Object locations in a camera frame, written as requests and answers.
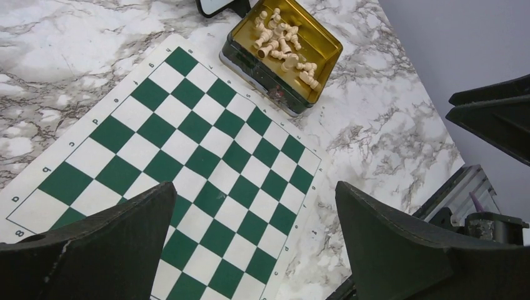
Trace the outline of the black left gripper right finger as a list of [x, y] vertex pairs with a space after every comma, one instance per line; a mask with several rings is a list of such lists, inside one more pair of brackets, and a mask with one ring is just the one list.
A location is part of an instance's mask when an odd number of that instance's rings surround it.
[[527, 222], [475, 212], [456, 232], [344, 181], [335, 193], [356, 299], [529, 298]]

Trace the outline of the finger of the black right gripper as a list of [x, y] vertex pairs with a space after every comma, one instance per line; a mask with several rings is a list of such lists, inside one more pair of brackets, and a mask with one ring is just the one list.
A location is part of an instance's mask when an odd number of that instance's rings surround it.
[[453, 94], [446, 119], [529, 165], [529, 75]]

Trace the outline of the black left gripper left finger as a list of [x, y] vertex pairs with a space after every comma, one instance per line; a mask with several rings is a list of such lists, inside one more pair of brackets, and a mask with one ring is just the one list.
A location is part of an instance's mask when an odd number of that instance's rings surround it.
[[2, 299], [149, 299], [176, 203], [171, 182], [1, 244]]

